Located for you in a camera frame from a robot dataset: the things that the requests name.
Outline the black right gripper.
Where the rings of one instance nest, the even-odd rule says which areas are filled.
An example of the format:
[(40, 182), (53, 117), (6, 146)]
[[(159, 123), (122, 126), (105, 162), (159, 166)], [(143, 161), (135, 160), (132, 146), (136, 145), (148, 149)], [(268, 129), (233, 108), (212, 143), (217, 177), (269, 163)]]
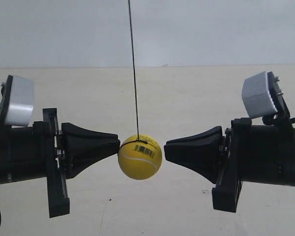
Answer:
[(295, 187), (295, 117), (290, 116), (279, 77), (271, 71), (267, 75), (276, 114), (236, 118), (225, 131), (225, 138), (222, 127), (215, 126), (200, 134), (169, 140), (164, 145), (167, 161), (216, 184), (212, 189), (215, 210), (236, 212), (244, 182)]

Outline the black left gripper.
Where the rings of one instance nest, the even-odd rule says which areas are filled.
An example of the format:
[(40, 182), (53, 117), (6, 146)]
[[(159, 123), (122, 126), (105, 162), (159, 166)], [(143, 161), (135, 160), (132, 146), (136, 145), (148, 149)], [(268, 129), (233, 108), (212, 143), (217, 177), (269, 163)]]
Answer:
[[(27, 127), (6, 125), (11, 84), (12, 75), (8, 75), (0, 91), (0, 184), (44, 177), (49, 217), (67, 215), (70, 199), (66, 178), (75, 178), (91, 165), (117, 154), (118, 135), (65, 122), (61, 124), (62, 149), (56, 108), (44, 108), (43, 119)], [(59, 164), (63, 156), (65, 173)]]

